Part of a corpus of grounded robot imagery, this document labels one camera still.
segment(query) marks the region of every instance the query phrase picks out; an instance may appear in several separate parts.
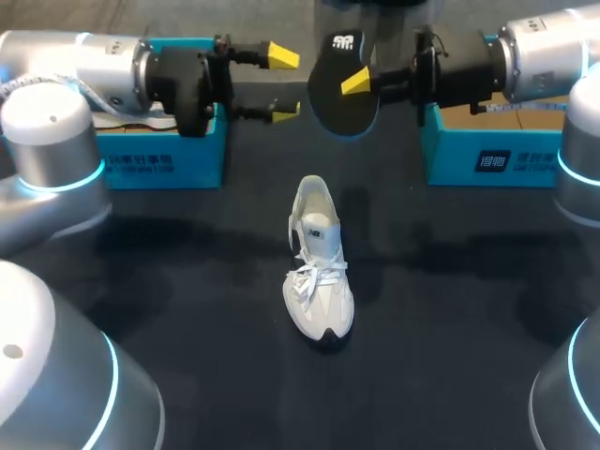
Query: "shoelace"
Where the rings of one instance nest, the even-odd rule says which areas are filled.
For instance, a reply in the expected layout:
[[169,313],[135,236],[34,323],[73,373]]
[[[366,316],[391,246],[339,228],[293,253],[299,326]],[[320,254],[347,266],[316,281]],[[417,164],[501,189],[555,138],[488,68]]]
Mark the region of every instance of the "shoelace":
[[303,248],[300,250],[300,254],[296,256],[298,260],[304,260],[306,264],[299,269],[292,270],[288,275],[293,276],[293,288],[300,296],[300,300],[307,303],[306,308],[317,286],[337,284],[341,281],[341,271],[348,268],[346,262],[338,261],[341,252],[340,246],[334,257],[325,264],[323,264],[323,260],[309,260]]

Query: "black shoe insole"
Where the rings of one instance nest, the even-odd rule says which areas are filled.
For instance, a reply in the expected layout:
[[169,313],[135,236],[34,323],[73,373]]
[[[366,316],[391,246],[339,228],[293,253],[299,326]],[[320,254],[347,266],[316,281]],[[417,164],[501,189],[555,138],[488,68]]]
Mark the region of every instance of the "black shoe insole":
[[369,92],[341,95],[341,84],[364,67],[363,32],[346,30],[328,35],[308,78],[308,100],[321,125],[342,138],[358,138],[370,130],[379,97]]

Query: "white sneaker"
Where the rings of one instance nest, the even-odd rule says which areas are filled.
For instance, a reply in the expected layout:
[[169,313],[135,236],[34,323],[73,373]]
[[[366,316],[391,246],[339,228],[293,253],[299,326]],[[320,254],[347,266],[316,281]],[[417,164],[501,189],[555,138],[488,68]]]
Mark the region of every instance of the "white sneaker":
[[299,251],[300,267],[288,273],[283,297],[300,331],[322,343],[344,338],[354,318],[339,232],[327,185],[320,176],[306,176],[293,202],[288,229],[290,247]]

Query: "sneaker logo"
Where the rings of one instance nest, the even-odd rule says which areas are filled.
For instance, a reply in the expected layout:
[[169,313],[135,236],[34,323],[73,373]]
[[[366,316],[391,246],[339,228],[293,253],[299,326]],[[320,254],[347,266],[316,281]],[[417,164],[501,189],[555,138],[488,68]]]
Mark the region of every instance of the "sneaker logo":
[[352,50],[354,47],[354,36],[336,36],[334,37],[334,49]]
[[316,237],[317,239],[323,238],[323,236],[321,235],[321,232],[319,230],[308,229],[308,235],[312,236],[312,237]]

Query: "cable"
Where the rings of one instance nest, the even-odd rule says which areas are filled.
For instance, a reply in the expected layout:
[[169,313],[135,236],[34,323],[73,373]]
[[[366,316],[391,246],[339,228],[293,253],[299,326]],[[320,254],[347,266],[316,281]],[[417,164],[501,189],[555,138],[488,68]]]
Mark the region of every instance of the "cable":
[[481,105],[486,113],[506,113],[518,110],[544,110],[544,111],[566,111],[565,103],[544,103],[537,101],[526,101],[506,105]]
[[12,94],[17,89],[19,89],[21,87],[25,87],[27,85],[39,84],[39,83],[60,83],[60,84],[63,84],[63,85],[69,86],[69,87],[76,87],[80,93],[88,96],[89,99],[92,100],[94,103],[96,103],[99,106],[99,108],[101,108],[105,113],[108,113],[108,114],[118,117],[120,119],[134,121],[134,120],[140,120],[140,119],[145,119],[145,118],[150,118],[150,117],[162,117],[162,118],[170,117],[164,111],[160,111],[160,110],[156,110],[156,109],[151,110],[150,112],[148,112],[145,115],[134,115],[134,114],[127,114],[125,112],[120,112],[120,111],[116,110],[115,108],[113,108],[113,106],[111,106],[106,100],[104,100],[101,96],[99,96],[85,82],[81,81],[79,78],[71,77],[68,75],[53,74],[53,75],[38,76],[38,75],[26,74],[19,78],[11,80],[10,82],[5,82],[4,84],[1,84],[0,85],[0,97],[2,97],[3,100],[6,100],[8,98],[8,96],[10,96],[10,94]]

